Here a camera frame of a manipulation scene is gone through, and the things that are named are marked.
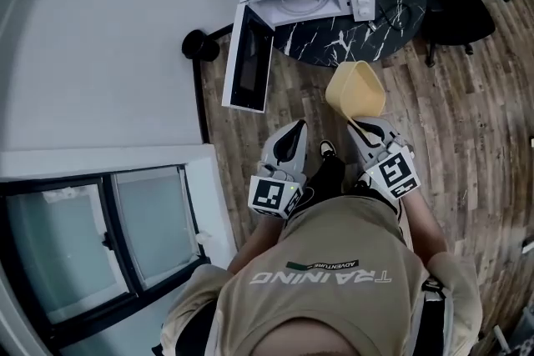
chair seat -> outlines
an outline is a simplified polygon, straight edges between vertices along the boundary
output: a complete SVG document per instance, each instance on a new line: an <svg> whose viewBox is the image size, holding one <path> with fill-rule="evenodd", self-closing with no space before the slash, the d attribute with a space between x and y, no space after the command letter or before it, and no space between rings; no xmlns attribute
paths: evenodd
<svg viewBox="0 0 534 356"><path fill-rule="evenodd" d="M436 3L440 8L427 9L423 32L437 44L465 45L495 31L495 23L482 0L429 0L433 7Z"/></svg>

black trash can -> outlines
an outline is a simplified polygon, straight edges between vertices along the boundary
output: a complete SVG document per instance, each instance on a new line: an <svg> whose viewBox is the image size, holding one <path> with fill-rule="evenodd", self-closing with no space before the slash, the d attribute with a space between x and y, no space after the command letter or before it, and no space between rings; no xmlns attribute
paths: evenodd
<svg viewBox="0 0 534 356"><path fill-rule="evenodd" d="M182 53L187 59L214 61L219 56L220 47L202 30L193 30L182 42Z"/></svg>

white microwave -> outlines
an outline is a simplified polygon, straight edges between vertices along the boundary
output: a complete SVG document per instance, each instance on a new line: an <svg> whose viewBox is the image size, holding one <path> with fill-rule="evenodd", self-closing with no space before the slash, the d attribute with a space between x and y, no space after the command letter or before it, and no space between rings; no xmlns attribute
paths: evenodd
<svg viewBox="0 0 534 356"><path fill-rule="evenodd" d="M264 112L276 26L341 15L352 15L355 21L372 21L375 0L240 0L222 105Z"/></svg>

round table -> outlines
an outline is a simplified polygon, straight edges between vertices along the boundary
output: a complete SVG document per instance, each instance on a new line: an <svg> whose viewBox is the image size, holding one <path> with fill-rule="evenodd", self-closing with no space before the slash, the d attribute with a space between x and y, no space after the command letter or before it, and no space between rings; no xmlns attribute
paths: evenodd
<svg viewBox="0 0 534 356"><path fill-rule="evenodd" d="M342 61L372 62L387 57L407 44L419 30L426 10L426 0L376 0L372 32L367 22L355 22L351 15L321 18L276 28L275 48L305 63L336 67ZM384 17L379 4L388 11L396 31Z"/></svg>

forearm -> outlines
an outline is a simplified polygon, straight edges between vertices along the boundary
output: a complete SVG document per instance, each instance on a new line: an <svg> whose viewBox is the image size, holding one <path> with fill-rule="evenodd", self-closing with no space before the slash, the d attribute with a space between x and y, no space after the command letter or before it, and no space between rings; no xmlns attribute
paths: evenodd
<svg viewBox="0 0 534 356"><path fill-rule="evenodd" d="M274 247L278 242L283 227L283 219L262 216L258 227L237 252L230 266L228 266L228 271L233 274L238 273L254 258Z"/></svg>
<svg viewBox="0 0 534 356"><path fill-rule="evenodd" d="M445 234L419 189L409 192L402 202L410 225L414 252L427 265L434 255L447 251Z"/></svg>

